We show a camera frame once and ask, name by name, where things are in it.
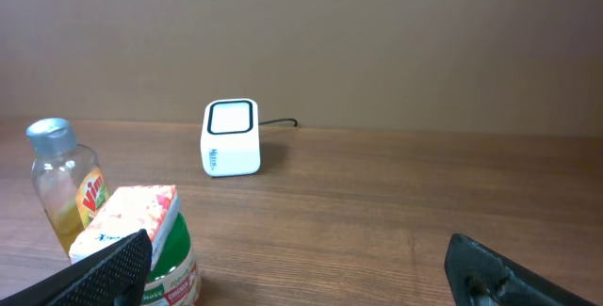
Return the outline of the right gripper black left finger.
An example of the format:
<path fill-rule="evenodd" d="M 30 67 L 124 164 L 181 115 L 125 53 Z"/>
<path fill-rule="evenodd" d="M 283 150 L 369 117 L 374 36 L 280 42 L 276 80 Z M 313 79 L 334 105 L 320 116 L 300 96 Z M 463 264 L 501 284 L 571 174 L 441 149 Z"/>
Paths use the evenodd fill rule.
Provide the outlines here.
<path fill-rule="evenodd" d="M 138 306 L 152 251 L 151 240 L 141 229 L 2 299 L 1 306 Z"/>

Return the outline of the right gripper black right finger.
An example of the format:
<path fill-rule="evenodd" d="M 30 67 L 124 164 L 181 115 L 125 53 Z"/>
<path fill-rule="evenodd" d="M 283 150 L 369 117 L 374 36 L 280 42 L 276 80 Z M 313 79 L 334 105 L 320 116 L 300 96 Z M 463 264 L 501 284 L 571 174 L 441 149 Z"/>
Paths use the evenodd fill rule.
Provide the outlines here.
<path fill-rule="evenodd" d="M 595 306 L 464 234 L 451 236 L 444 268 L 457 306 Z"/>

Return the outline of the clear yellow liquid bottle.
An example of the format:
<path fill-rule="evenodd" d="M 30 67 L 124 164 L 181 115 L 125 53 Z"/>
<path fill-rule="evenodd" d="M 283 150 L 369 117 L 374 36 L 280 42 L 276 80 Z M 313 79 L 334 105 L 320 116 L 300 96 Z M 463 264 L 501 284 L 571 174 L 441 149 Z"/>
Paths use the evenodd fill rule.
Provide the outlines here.
<path fill-rule="evenodd" d="M 35 152 L 31 178 L 65 252 L 111 196 L 96 152 L 77 141 L 69 121 L 46 118 L 26 129 Z"/>

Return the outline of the red white small carton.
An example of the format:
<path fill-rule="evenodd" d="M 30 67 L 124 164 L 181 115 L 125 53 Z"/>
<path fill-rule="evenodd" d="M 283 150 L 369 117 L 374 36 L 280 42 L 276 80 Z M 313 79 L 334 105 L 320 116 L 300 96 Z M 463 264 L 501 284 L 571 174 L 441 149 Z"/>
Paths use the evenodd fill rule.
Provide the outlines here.
<path fill-rule="evenodd" d="M 70 262 L 75 264 L 144 229 L 152 243 L 154 269 L 180 207 L 175 185 L 121 186 L 76 237 L 68 252 Z"/>

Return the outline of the green lid jar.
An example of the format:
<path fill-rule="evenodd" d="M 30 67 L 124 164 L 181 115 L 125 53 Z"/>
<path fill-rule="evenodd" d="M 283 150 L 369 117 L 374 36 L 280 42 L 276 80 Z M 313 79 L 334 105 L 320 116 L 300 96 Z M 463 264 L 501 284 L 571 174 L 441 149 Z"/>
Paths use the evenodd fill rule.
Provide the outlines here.
<path fill-rule="evenodd" d="M 184 217 L 178 214 L 155 268 L 147 277 L 142 306 L 193 306 L 202 280 Z"/>

